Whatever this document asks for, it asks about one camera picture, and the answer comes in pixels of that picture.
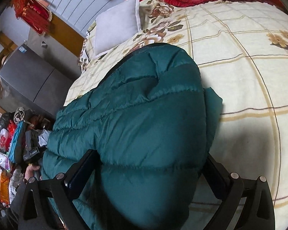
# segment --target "red hanging decoration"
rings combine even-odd
[[[50,31],[52,13],[36,0],[14,0],[16,18],[22,18],[39,35]]]

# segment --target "white wall panel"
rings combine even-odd
[[[86,30],[96,17],[124,0],[46,0],[49,9],[85,36]]]

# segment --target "white pillow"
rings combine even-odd
[[[141,31],[139,6],[139,0],[126,0],[97,16],[95,58]]]

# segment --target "human hand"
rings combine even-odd
[[[29,180],[31,177],[34,176],[34,171],[37,171],[39,169],[40,169],[40,166],[29,165],[26,169],[25,179]]]

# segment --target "pile of clutter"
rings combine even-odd
[[[52,129],[51,122],[20,107],[0,118],[0,201],[8,206],[16,196],[23,173],[40,164]]]

